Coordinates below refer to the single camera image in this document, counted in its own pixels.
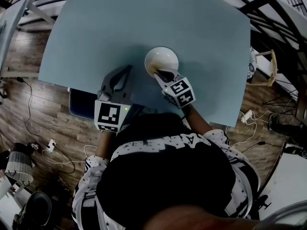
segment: white bowl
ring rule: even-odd
[[[178,57],[173,50],[166,47],[153,48],[145,57],[145,68],[148,74],[154,77],[154,73],[161,68],[178,70]]]

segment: desk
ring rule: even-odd
[[[144,68],[166,46],[207,122],[235,126],[248,72],[249,19],[222,0],[67,0],[50,34],[39,80],[97,93],[104,76],[134,66],[131,100],[176,111]]]

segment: wooden chair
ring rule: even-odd
[[[277,75],[277,70],[278,70],[276,56],[275,56],[273,49],[271,51],[255,54],[256,57],[264,56],[264,55],[272,55],[272,60],[270,62],[270,68],[271,68],[272,73],[271,73],[270,79],[268,80],[268,82],[247,83],[247,85],[268,86],[268,87],[271,87],[273,85],[276,75]]]

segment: wooden floor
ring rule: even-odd
[[[36,31],[38,26],[27,27],[31,32],[19,31],[14,35],[11,43],[9,55],[5,67],[9,70],[36,71],[39,72],[40,62],[44,53],[50,31]],[[256,74],[256,80],[263,79],[261,73]],[[97,145],[100,132],[94,127],[92,121],[72,116],[69,113],[69,93],[67,88],[56,86],[37,80],[26,80],[32,86],[33,99],[31,102],[31,119],[27,126],[29,130],[41,136],[46,143],[51,138],[57,142],[57,147],[63,150],[73,161],[84,161],[84,146]],[[29,118],[28,101],[30,98],[30,88],[25,83],[19,83],[16,80],[6,80],[8,89],[8,98],[0,105],[0,132],[4,147],[2,150],[9,149],[14,142],[38,142],[43,147],[42,140],[30,134],[25,129],[25,121]],[[259,117],[265,111],[270,110],[273,113],[281,112],[283,107],[263,106],[262,102],[273,99],[283,92],[273,86],[259,87],[248,86],[245,90],[244,100],[241,106],[243,113],[252,109],[256,117]],[[269,113],[262,117],[268,120]],[[291,122],[289,115],[281,117],[282,122],[289,124]],[[229,127],[227,134],[234,144],[250,137],[255,129],[255,125],[242,124],[241,115],[235,128]],[[267,129],[267,123],[256,121],[258,124],[256,134],[246,143],[240,143],[235,146],[239,151],[244,151],[247,147],[259,142],[282,146],[285,137],[276,134]],[[244,154],[256,165],[264,182],[271,172],[281,148],[263,145],[254,146]],[[87,148],[87,155],[94,153],[94,148]],[[52,154],[44,152],[46,159],[53,162],[66,163],[69,160],[63,154],[55,149]],[[78,183],[84,172],[84,163],[75,163],[75,172],[71,163],[67,165],[52,164],[42,157],[41,151],[33,155],[37,167],[33,169],[34,181],[29,189],[34,191],[39,185],[45,184],[50,178],[60,175],[64,184],[71,190]]]

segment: plug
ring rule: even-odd
[[[48,151],[52,152],[55,146],[56,146],[56,141],[51,139],[49,145],[47,146]]]
[[[21,77],[17,77],[16,79],[17,79],[17,81],[19,81],[19,82],[24,82],[24,79],[21,78]]]
[[[247,113],[245,113],[242,117],[241,117],[241,121],[242,123],[246,123],[246,121],[248,121],[248,119],[250,119],[253,115],[252,110],[248,110]]]

